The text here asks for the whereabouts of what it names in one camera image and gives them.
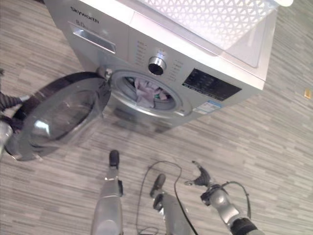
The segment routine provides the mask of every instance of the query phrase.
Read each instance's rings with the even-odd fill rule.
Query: laundry basket
[[[139,1],[222,49],[279,6],[279,0]]]

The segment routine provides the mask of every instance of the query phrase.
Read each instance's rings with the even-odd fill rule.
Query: silver washing machine
[[[175,127],[263,89],[276,11],[221,49],[139,0],[45,0],[86,71],[111,77],[108,106],[125,119]],[[166,94],[142,105],[134,81]]]
[[[11,155],[31,160],[79,141],[106,106],[166,130],[263,89],[275,10],[221,49],[142,1],[45,0],[88,72],[59,78],[23,103],[12,118]]]

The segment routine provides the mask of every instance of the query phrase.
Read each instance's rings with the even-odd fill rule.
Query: gray floor
[[[31,0],[0,1],[1,89],[7,94],[35,92],[49,81],[82,68],[45,6]],[[100,125],[88,142],[64,148],[43,161],[0,165],[1,235],[87,235],[111,149],[121,152],[120,178],[125,234],[135,235],[135,206],[147,167],[170,160],[183,167],[178,193],[201,235],[225,235],[226,228],[199,196],[201,188],[183,185],[201,162],[219,182],[237,180],[250,193],[252,218],[267,235],[313,234],[313,1],[296,0],[281,8],[277,20],[268,82],[249,100],[163,134],[131,132],[112,123]],[[178,170],[160,165],[168,176]],[[139,227],[157,226],[149,188],[159,171],[149,174]],[[244,210],[237,187],[233,201]]]

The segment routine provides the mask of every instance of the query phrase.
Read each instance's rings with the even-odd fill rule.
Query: washing machine door
[[[109,82],[94,72],[71,74],[48,84],[24,102],[13,121],[21,123],[6,150],[28,161],[45,156],[88,132],[106,107]]]

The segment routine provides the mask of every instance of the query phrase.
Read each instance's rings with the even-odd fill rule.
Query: control panel
[[[219,101],[223,101],[241,90],[239,87],[198,69],[193,69],[182,85]]]

